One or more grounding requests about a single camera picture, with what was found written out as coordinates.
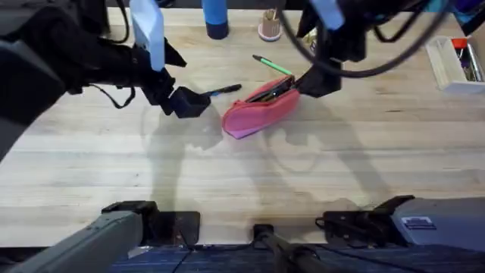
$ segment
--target wooden table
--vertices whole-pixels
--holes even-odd
[[[109,14],[121,36],[119,11]],[[141,92],[117,110],[86,88],[36,121],[0,165],[0,246],[50,246],[123,200],[201,212],[200,243],[249,241],[257,222],[275,224],[287,239],[320,242],[313,220],[327,210],[370,208],[399,194],[485,195],[485,97],[440,92],[424,50],[387,74],[344,80],[322,99],[302,97],[291,116],[263,132],[243,140],[222,133],[231,102],[281,76],[252,54],[296,75],[309,67],[285,37],[258,38],[261,11],[229,15],[230,35],[215,41],[201,10],[164,11],[166,37],[189,63],[168,68],[177,84],[199,92],[243,85],[214,98],[201,118],[166,117]],[[296,26],[299,12],[288,16]],[[431,18],[425,14],[396,45],[369,34],[368,58],[346,67],[390,60]],[[452,18],[439,34],[462,35]]]

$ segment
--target green pen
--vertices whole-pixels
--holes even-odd
[[[267,66],[269,67],[272,67],[276,70],[278,70],[279,72],[283,73],[283,74],[286,74],[286,75],[291,75],[292,73],[284,68],[282,68],[281,66],[279,65],[276,65],[276,64],[273,64],[270,60],[266,59],[266,58],[263,58],[261,56],[257,56],[257,55],[253,55],[252,56],[256,61],[260,61],[262,62],[263,64],[266,64]]]

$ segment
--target label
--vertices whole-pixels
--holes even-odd
[[[433,224],[429,217],[403,217],[402,223],[410,230],[436,230],[437,227]]]

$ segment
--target pink pencil case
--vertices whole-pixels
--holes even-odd
[[[300,93],[290,89],[269,102],[246,102],[250,98],[268,91],[278,83],[288,79],[286,76],[273,80],[259,87],[244,101],[236,101],[222,119],[222,128],[234,138],[240,140],[252,133],[275,124],[293,111],[298,104]]]

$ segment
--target red pen cap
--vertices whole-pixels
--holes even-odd
[[[452,39],[455,49],[465,49],[467,47],[468,40],[466,38]]]

